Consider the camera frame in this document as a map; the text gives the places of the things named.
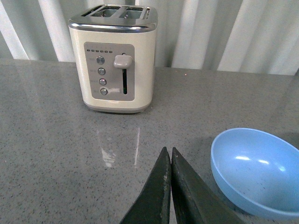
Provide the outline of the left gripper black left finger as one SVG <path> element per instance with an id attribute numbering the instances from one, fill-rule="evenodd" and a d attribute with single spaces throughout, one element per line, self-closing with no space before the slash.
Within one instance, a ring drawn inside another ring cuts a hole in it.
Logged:
<path id="1" fill-rule="evenodd" d="M 163 147 L 140 195 L 122 224 L 168 224 L 171 203 L 171 160 Z"/>

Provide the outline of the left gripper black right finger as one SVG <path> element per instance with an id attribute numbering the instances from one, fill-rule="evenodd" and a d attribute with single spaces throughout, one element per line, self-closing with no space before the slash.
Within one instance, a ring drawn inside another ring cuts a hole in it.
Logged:
<path id="1" fill-rule="evenodd" d="M 178 224 L 243 224 L 174 147 L 171 190 Z"/>

